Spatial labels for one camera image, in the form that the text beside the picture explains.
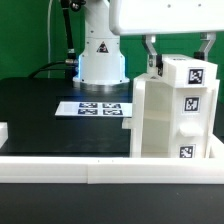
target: black tabletop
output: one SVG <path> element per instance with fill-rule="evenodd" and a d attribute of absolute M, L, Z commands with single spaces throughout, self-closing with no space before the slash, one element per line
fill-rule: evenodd
<path fill-rule="evenodd" d="M 63 79 L 9 78 L 0 81 L 0 121 L 8 141 L 0 155 L 129 156 L 130 130 L 123 118 L 56 117 L 60 101 L 131 102 L 132 91 L 75 89 Z"/>
<path fill-rule="evenodd" d="M 1 155 L 129 155 L 122 118 L 56 118 L 61 100 L 131 102 L 131 91 L 75 90 L 55 79 L 0 81 Z M 223 224 L 224 186 L 206 184 L 0 184 L 4 224 Z"/>

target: printed marker sheet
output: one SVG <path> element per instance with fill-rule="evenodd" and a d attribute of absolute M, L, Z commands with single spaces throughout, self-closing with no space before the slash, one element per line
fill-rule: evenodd
<path fill-rule="evenodd" d="M 55 116 L 132 117 L 132 103 L 62 101 Z"/>

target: green wall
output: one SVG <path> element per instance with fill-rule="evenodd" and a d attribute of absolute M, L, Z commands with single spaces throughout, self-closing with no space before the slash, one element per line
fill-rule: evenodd
<path fill-rule="evenodd" d="M 49 0 L 0 2 L 0 79 L 22 77 L 47 63 L 47 11 Z M 74 42 L 78 53 L 84 48 L 84 13 L 70 13 Z M 66 58 L 64 21 L 58 0 L 52 8 L 52 60 Z M 219 65 L 217 77 L 224 79 L 224 33 L 209 54 L 209 61 Z M 199 34 L 158 35 L 158 53 L 192 56 L 201 45 Z M 126 56 L 126 74 L 133 79 L 146 71 L 146 53 L 140 36 L 122 37 L 121 52 Z M 221 81 L 219 99 L 224 102 Z"/>

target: white platform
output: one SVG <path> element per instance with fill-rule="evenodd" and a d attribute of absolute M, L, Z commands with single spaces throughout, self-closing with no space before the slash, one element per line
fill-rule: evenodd
<path fill-rule="evenodd" d="M 224 146 L 209 159 L 0 157 L 0 183 L 224 184 Z"/>

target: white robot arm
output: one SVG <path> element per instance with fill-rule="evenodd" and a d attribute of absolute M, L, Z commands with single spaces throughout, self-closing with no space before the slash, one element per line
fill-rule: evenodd
<path fill-rule="evenodd" d="M 74 10 L 80 4 L 73 1 Z M 79 72 L 74 77 L 74 86 L 91 90 L 111 90 L 123 87 L 125 58 L 120 52 L 120 36 L 109 29 L 109 2 L 87 0 L 85 7 L 85 50 L 79 56 Z"/>
<path fill-rule="evenodd" d="M 131 129 L 132 157 L 208 158 L 219 81 L 217 65 L 184 55 L 158 57 L 156 34 L 204 32 L 199 58 L 207 58 L 215 33 L 224 30 L 219 0 L 111 0 L 110 29 L 144 36 L 148 69 L 135 78 Z"/>

